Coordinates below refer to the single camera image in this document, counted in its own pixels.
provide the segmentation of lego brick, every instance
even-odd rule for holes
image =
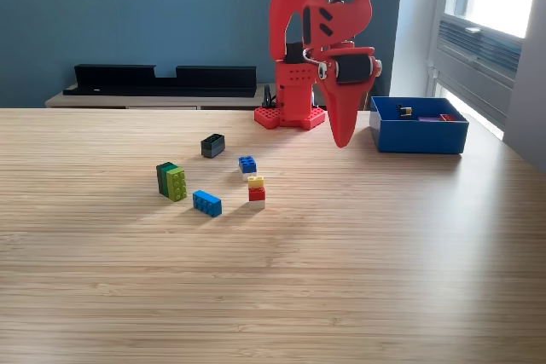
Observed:
[[[155,169],[157,170],[157,184],[160,189],[160,194],[163,194],[163,177],[161,176],[161,170],[168,166],[174,166],[171,162],[165,162],[164,164],[157,165]]]
[[[161,192],[163,195],[165,195],[167,198],[169,197],[169,189],[167,187],[167,171],[168,170],[174,170],[175,168],[178,168],[176,165],[168,165],[165,168],[161,168],[161,185],[163,192]]]
[[[246,181],[248,181],[248,178],[250,176],[256,176],[256,172],[250,172],[248,174],[242,174],[242,180],[246,182]]]
[[[265,188],[248,189],[248,200],[265,200]]]
[[[263,176],[249,176],[248,188],[263,188],[265,186],[265,179]]]
[[[207,151],[213,151],[214,149],[224,146],[225,148],[225,137],[220,134],[212,134],[205,140],[201,141],[201,149]]]
[[[194,192],[194,208],[199,211],[217,217],[222,215],[222,201],[203,191]]]
[[[214,149],[205,149],[205,148],[201,148],[201,155],[203,155],[204,157],[207,157],[207,158],[214,158],[216,157],[217,155],[221,154],[225,149],[225,144],[221,144],[217,147],[215,147]]]
[[[182,168],[175,168],[166,172],[167,187],[169,199],[173,202],[178,202],[186,198],[186,180],[184,176],[184,170]]]
[[[239,158],[239,168],[243,174],[250,174],[253,172],[258,172],[256,169],[256,161],[253,157],[240,157]]]
[[[253,202],[248,202],[248,207],[251,209],[265,209],[265,201],[254,200]]]

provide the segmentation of red lego brick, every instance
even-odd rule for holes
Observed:
[[[442,114],[440,115],[440,121],[457,121],[457,118],[455,118],[455,115]]]
[[[265,188],[248,189],[248,200],[253,202],[254,200],[265,200]]]

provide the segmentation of green lego brick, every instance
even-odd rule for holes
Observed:
[[[168,165],[165,168],[161,168],[161,181],[163,182],[163,191],[161,193],[164,194],[167,198],[169,197],[169,189],[167,187],[167,171],[174,170],[175,168],[178,167],[176,165]]]
[[[169,199],[173,202],[178,202],[181,199],[186,198],[186,179],[184,176],[184,170],[182,168],[175,168],[168,170],[167,174],[167,187],[169,190]]]
[[[161,164],[161,165],[157,165],[155,167],[155,169],[157,170],[157,184],[158,184],[158,187],[160,189],[160,194],[163,194],[164,190],[163,190],[163,176],[161,175],[161,170],[163,168],[166,168],[168,166],[175,166],[173,163],[171,162],[165,162],[164,164]]]

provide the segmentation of stacked lego bricks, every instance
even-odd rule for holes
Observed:
[[[186,193],[186,176],[184,170],[171,162],[157,165],[157,183],[160,189],[160,194],[165,195],[173,202],[185,199]]]
[[[265,208],[265,179],[263,176],[248,177],[248,203],[253,209]]]

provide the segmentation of blue lego brick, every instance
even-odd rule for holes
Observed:
[[[194,208],[211,217],[222,215],[222,201],[203,191],[194,192]]]
[[[240,157],[239,158],[239,168],[243,174],[252,174],[253,172],[258,172],[256,170],[256,161],[253,157]]]

